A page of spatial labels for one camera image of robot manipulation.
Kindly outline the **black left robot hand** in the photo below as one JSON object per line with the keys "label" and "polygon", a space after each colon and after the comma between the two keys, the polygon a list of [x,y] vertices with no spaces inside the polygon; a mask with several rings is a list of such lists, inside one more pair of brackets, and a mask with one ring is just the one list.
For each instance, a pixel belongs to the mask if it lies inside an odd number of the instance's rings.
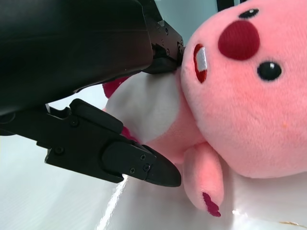
{"label": "black left robot hand", "polygon": [[35,140],[46,164],[113,183],[130,175],[178,187],[176,166],[122,135],[123,124],[75,99],[50,102],[139,72],[174,71],[182,37],[152,0],[3,0],[0,133]]}

